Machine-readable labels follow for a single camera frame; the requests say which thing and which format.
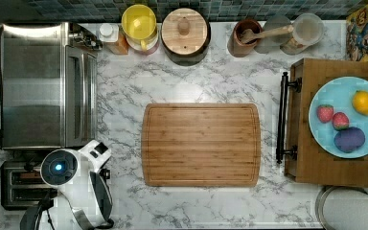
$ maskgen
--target blue plate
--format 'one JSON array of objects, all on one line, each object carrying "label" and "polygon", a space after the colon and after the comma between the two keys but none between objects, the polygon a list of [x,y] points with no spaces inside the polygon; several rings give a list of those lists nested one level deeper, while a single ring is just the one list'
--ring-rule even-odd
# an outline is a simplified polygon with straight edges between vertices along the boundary
[{"label": "blue plate", "polygon": [[[357,113],[352,107],[352,98],[357,90],[368,92],[368,81],[354,77],[338,78],[322,86],[310,104],[309,123],[313,137],[324,150],[341,158],[358,158],[368,154],[368,116]],[[333,113],[343,112],[348,116],[350,127],[362,129],[366,137],[364,145],[349,153],[339,150],[334,144],[337,131],[332,121],[323,124],[316,116],[316,108],[321,104],[332,105]]]}]

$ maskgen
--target container lid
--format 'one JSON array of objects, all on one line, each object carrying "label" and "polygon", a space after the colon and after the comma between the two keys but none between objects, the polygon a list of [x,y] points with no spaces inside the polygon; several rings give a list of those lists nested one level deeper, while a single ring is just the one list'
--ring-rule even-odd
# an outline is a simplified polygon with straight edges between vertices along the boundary
[{"label": "container lid", "polygon": [[115,42],[118,40],[119,27],[115,23],[103,23],[100,27],[100,40],[103,42]]},{"label": "container lid", "polygon": [[208,26],[197,11],[182,8],[172,11],[163,21],[161,36],[167,48],[179,55],[190,55],[202,48]]}]

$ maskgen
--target wooden spoon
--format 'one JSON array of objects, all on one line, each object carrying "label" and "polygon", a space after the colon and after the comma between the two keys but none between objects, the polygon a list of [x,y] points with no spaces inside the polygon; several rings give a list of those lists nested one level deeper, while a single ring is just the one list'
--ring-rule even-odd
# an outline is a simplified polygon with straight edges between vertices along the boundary
[{"label": "wooden spoon", "polygon": [[247,43],[251,40],[258,39],[258,38],[288,34],[288,33],[291,33],[293,30],[294,30],[294,27],[292,27],[292,25],[288,25],[285,27],[279,27],[279,28],[264,31],[258,34],[254,34],[251,29],[246,29],[243,31],[243,33],[241,33],[240,39],[242,43]]}]

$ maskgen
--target utensil holder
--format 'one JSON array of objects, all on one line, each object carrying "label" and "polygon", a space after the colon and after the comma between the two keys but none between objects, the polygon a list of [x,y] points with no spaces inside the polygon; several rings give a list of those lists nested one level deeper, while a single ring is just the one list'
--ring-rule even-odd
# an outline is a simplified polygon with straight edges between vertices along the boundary
[{"label": "utensil holder", "polygon": [[254,19],[246,18],[235,25],[235,28],[229,37],[227,48],[229,53],[236,58],[242,58],[250,54],[253,48],[258,44],[260,39],[254,39],[248,43],[242,43],[240,40],[241,34],[246,30],[251,29],[254,34],[260,33],[262,26]]}]

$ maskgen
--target wooden canister lid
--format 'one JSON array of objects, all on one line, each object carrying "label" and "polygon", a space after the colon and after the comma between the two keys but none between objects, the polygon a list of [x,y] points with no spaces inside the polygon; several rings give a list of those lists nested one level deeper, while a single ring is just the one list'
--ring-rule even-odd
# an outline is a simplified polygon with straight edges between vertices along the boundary
[{"label": "wooden canister lid", "polygon": [[197,11],[178,9],[164,19],[161,37],[174,53],[190,55],[203,47],[208,37],[207,22]]}]

